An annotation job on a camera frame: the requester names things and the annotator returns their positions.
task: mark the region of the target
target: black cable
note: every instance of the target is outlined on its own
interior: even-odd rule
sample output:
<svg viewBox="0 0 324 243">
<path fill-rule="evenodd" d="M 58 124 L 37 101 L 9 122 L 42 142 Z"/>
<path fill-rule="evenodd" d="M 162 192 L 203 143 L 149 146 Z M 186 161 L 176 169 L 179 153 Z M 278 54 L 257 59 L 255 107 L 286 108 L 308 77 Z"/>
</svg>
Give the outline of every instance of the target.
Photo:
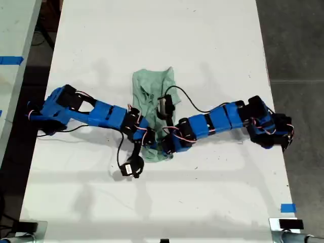
<svg viewBox="0 0 324 243">
<path fill-rule="evenodd" d="M 72 130 L 67 130 L 67 131 L 57 131 L 57 133 L 70 133 L 70 132 L 73 132 L 79 128 L 82 128 L 82 127 L 88 127 L 89 125 L 81 125 L 81 126 L 78 126 L 77 128 L 74 128 Z"/>
<path fill-rule="evenodd" d="M 120 131 L 120 130 L 117 130 L 117 129 L 114 129 L 112 128 L 113 130 L 116 130 L 116 131 L 119 131 L 120 134 L 121 134 L 121 141 L 119 143 L 119 146 L 118 146 L 118 149 L 117 149 L 117 165 L 118 167 L 120 168 L 120 163 L 119 163 L 119 151 L 120 151 L 120 148 L 122 147 L 122 144 L 123 144 L 123 141 L 124 141 L 124 134 Z"/>
<path fill-rule="evenodd" d="M 3 216 L 5 216 L 7 219 L 11 219 L 12 221 L 19 222 L 19 220 L 14 219 L 13 217 L 10 217 L 9 215 L 3 213 Z"/>
<path fill-rule="evenodd" d="M 31 44 L 31 46 L 33 46 L 33 47 L 37 47 L 37 46 L 40 46 L 41 44 L 43 44 L 45 42 L 45 39 L 42 41 L 42 42 L 40 42 L 40 43 L 37 43 L 37 44 Z"/>
<path fill-rule="evenodd" d="M 88 126 L 89 126 L 89 125 L 81 125 L 81 126 L 78 126 L 77 128 L 74 128 L 74 129 L 72 129 L 72 130 L 68 130 L 68 131 L 59 131 L 58 133 L 70 133 L 70 132 L 73 132 L 73 131 L 75 131 L 75 130 L 77 130 L 77 129 L 79 129 L 79 128 L 82 128 L 82 127 L 88 127 Z M 120 130 L 115 129 L 115 128 L 108 128 L 108 129 L 112 129 L 112 130 L 118 131 L 118 132 L 120 132 L 120 134 L 121 134 L 121 141 L 120 141 L 120 144 L 119 144 L 118 149 L 117 149 L 117 164 L 118 164 L 118 167 L 120 168 L 120 163 L 119 163 L 119 151 L 120 151 L 120 149 L 121 149 L 121 147 L 122 147 L 122 144 L 123 144 L 123 141 L 124 141 L 124 134 L 123 134 Z M 39 136 L 37 136 L 37 137 L 44 137 L 44 136 L 47 136 L 47 135 L 48 135 L 48 134 L 44 134 L 44 135 L 39 135 Z"/>
<path fill-rule="evenodd" d="M 8 236 L 9 236 L 9 234 L 10 233 L 12 233 L 12 231 L 10 230 L 6 235 L 5 235 L 5 237 L 4 238 L 7 238 Z"/>
<path fill-rule="evenodd" d="M 182 92 L 187 96 L 187 98 L 188 98 L 188 100 L 190 101 L 190 103 L 192 104 L 192 106 L 193 106 L 197 111 L 199 111 L 199 112 L 201 112 L 201 113 L 209 113 L 209 112 L 211 112 L 211 110 L 213 110 L 213 109 L 215 109 L 215 108 L 217 108 L 217 107 L 220 107 L 220 106 L 223 106 L 223 105 L 228 104 L 228 102 L 224 102 L 224 103 L 222 103 L 222 104 L 216 106 L 215 108 L 213 108 L 213 109 L 211 109 L 211 110 L 206 110 L 206 111 L 204 111 L 204 110 L 200 110 L 200 109 L 198 109 L 197 106 L 192 102 L 192 100 L 191 100 L 191 98 L 188 96 L 188 94 L 187 94 L 187 93 L 186 93 L 186 92 L 185 92 L 181 87 L 179 87 L 179 86 L 172 85 L 172 86 L 168 87 L 167 90 L 166 90 L 165 93 L 164 93 L 164 96 L 167 94 L 167 92 L 168 92 L 169 89 L 171 89 L 171 88 L 177 88 L 177 89 L 180 89 L 180 90 L 181 90 L 181 91 L 182 91 Z"/>
<path fill-rule="evenodd" d="M 72 130 L 67 130 L 67 131 L 57 131 L 57 133 L 70 133 L 70 132 L 73 132 L 73 131 L 75 131 L 75 130 L 77 130 L 77 129 L 79 129 L 79 128 L 82 128 L 82 127 L 88 127 L 89 125 L 81 125 L 81 126 L 78 126 L 78 127 L 76 127 L 76 128 L 74 128 L 74 129 L 72 129 Z M 38 135 L 37 137 L 39 138 L 39 137 L 44 137 L 44 136 L 48 136 L 49 134 L 43 134 L 43 135 Z"/>
</svg>

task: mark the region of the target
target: red and white wire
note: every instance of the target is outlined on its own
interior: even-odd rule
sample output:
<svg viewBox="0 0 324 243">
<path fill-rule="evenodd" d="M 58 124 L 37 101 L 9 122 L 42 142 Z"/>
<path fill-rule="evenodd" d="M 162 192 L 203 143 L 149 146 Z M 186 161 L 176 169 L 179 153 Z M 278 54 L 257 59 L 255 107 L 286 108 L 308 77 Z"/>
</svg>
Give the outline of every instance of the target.
<svg viewBox="0 0 324 243">
<path fill-rule="evenodd" d="M 169 133 L 165 129 L 176 129 L 176 130 L 179 130 L 179 128 L 177 128 L 177 127 L 163 127 L 162 129 L 167 134 L 169 134 Z M 178 136 L 178 135 L 176 135 L 174 133 L 172 135 L 175 136 L 176 138 L 179 138 L 179 139 L 181 139 L 183 141 L 186 141 L 186 142 L 189 142 L 189 143 L 195 143 L 196 142 L 196 140 L 185 139 L 185 138 L 180 137 L 180 136 Z"/>
<path fill-rule="evenodd" d="M 85 96 L 88 96 L 90 98 L 92 98 L 90 95 L 88 95 L 86 92 L 83 92 L 83 91 L 80 91 L 80 90 L 77 90 L 76 93 L 79 93 L 79 94 L 83 94 Z"/>
<path fill-rule="evenodd" d="M 31 111 L 28 113 L 28 120 L 30 120 L 30 115 L 31 115 L 31 113 L 32 113 L 33 111 L 35 111 L 35 110 L 31 110 Z"/>
<path fill-rule="evenodd" d="M 139 130 L 143 130 L 143 131 L 145 131 L 145 133 L 144 133 L 144 136 L 143 136 L 143 138 L 142 138 L 142 146 L 144 145 L 144 138 L 145 138 L 145 136 L 146 136 L 146 134 L 147 134 L 147 129 L 146 128 L 141 128 L 141 127 L 138 127 L 138 126 L 136 126 L 136 125 L 134 125 L 137 129 L 139 129 Z"/>
</svg>

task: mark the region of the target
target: white tabletop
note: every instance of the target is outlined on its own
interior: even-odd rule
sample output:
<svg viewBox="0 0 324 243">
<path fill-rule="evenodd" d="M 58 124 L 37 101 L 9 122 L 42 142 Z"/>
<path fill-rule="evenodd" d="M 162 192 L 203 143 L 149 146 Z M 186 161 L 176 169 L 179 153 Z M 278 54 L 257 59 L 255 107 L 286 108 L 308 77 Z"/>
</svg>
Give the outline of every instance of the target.
<svg viewBox="0 0 324 243">
<path fill-rule="evenodd" d="M 133 72 L 169 66 L 201 109 L 254 95 L 273 108 L 254 0 L 65 0 L 47 95 L 71 84 L 126 107 Z M 196 114 L 179 95 L 176 118 Z M 294 216 L 280 212 L 292 202 L 284 159 L 244 137 L 211 136 L 139 179 L 119 173 L 118 132 L 39 138 L 21 219 L 48 221 L 46 242 L 272 242 L 268 218 Z"/>
<path fill-rule="evenodd" d="M 0 0 L 0 56 L 23 57 L 0 65 L 0 166 L 7 147 L 41 0 Z"/>
</svg>

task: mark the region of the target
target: cable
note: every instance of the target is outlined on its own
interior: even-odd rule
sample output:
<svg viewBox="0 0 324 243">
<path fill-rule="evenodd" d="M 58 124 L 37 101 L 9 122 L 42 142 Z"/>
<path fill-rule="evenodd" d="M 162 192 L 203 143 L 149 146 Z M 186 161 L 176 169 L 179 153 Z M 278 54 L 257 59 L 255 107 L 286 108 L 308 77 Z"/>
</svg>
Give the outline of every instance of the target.
<svg viewBox="0 0 324 243">
<path fill-rule="evenodd" d="M 75 131 L 75 130 L 77 130 L 77 129 L 79 129 L 79 128 L 82 128 L 82 127 L 88 127 L 89 125 L 81 125 L 81 126 L 78 126 L 78 127 L 76 127 L 76 128 L 74 128 L 74 129 L 72 129 L 72 130 L 67 130 L 67 131 L 57 131 L 57 133 L 70 133 L 70 132 L 73 132 L 73 131 Z M 45 136 L 48 136 L 48 135 L 50 135 L 50 134 L 43 134 L 43 135 L 38 135 L 37 137 L 39 138 L 39 137 L 45 137 Z"/>
<path fill-rule="evenodd" d="M 92 99 L 93 99 L 93 97 L 92 97 L 91 95 L 88 95 L 86 92 L 83 92 L 83 91 L 77 90 L 76 93 L 86 95 L 86 96 L 88 96 L 89 98 L 92 98 Z"/>
<path fill-rule="evenodd" d="M 124 141 L 124 134 L 119 131 L 120 134 L 121 134 L 121 141 L 119 143 L 119 146 L 118 146 L 118 149 L 117 149 L 117 165 L 118 167 L 120 168 L 120 163 L 119 163 L 119 151 L 120 151 L 120 148 L 122 147 L 122 144 L 123 144 L 123 141 Z"/>
<path fill-rule="evenodd" d="M 19 220 L 14 219 L 13 217 L 10 217 L 9 215 L 2 213 L 3 216 L 5 216 L 7 219 L 11 219 L 12 221 L 19 222 Z"/>
<path fill-rule="evenodd" d="M 192 100 L 191 100 L 191 98 L 188 96 L 188 94 L 187 94 L 187 93 L 186 93 L 186 92 L 185 92 L 181 87 L 179 87 L 179 86 L 172 85 L 172 86 L 168 87 L 167 90 L 166 90 L 165 93 L 164 93 L 164 96 L 167 94 L 167 92 L 168 92 L 169 89 L 171 89 L 171 88 L 177 88 L 177 89 L 180 89 L 180 90 L 181 90 L 181 91 L 182 91 L 182 92 L 187 96 L 187 98 L 188 98 L 188 100 L 190 101 L 190 103 L 192 104 L 192 106 L 193 106 L 197 111 L 199 111 L 199 112 L 201 112 L 201 113 L 209 113 L 209 112 L 211 112 L 211 110 L 213 110 L 213 109 L 215 109 L 215 108 L 217 108 L 217 107 L 220 107 L 220 106 L 223 106 L 223 105 L 228 104 L 228 102 L 224 102 L 224 103 L 222 103 L 222 104 L 216 106 L 215 108 L 213 108 L 213 109 L 211 109 L 211 110 L 206 110 L 206 111 L 204 111 L 204 110 L 200 110 L 200 109 L 198 109 L 197 106 L 192 102 Z"/>
<path fill-rule="evenodd" d="M 79 128 L 88 127 L 88 126 L 89 126 L 89 125 L 81 125 L 81 126 L 78 126 L 78 127 L 74 128 L 74 129 L 72 129 L 72 130 L 67 130 L 67 131 L 57 131 L 57 133 L 70 133 L 70 132 L 73 132 L 73 131 L 75 131 L 75 130 L 77 130 L 77 129 L 79 129 Z"/>
<path fill-rule="evenodd" d="M 168 133 L 167 131 L 165 131 L 165 129 L 176 129 L 176 130 L 179 130 L 179 128 L 177 128 L 177 127 L 163 127 L 162 129 L 163 129 L 163 131 L 166 134 L 170 134 L 170 133 Z M 181 139 L 181 140 L 183 140 L 183 141 L 189 142 L 189 143 L 195 143 L 195 142 L 197 142 L 196 140 L 188 140 L 188 139 L 185 139 L 185 138 L 180 137 L 180 136 L 178 136 L 178 135 L 176 135 L 174 133 L 172 133 L 172 135 L 175 136 L 175 137 L 177 137 L 177 138 L 179 138 L 179 139 Z"/>
<path fill-rule="evenodd" d="M 37 47 L 37 46 L 40 46 L 41 44 L 43 44 L 45 42 L 45 39 L 40 42 L 40 43 L 37 43 L 37 44 L 31 44 L 33 47 Z"/>
</svg>

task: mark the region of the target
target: blue tape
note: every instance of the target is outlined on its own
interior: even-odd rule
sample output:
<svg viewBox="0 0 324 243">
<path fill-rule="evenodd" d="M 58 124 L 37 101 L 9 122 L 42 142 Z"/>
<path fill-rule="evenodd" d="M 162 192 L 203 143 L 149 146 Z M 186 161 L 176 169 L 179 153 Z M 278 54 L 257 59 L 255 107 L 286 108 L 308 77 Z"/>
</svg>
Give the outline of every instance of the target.
<svg viewBox="0 0 324 243">
<path fill-rule="evenodd" d="M 295 204 L 281 204 L 280 211 L 282 213 L 295 213 L 296 205 Z"/>
<path fill-rule="evenodd" d="M 23 60 L 23 57 L 0 57 L 0 65 L 20 65 Z"/>
</svg>

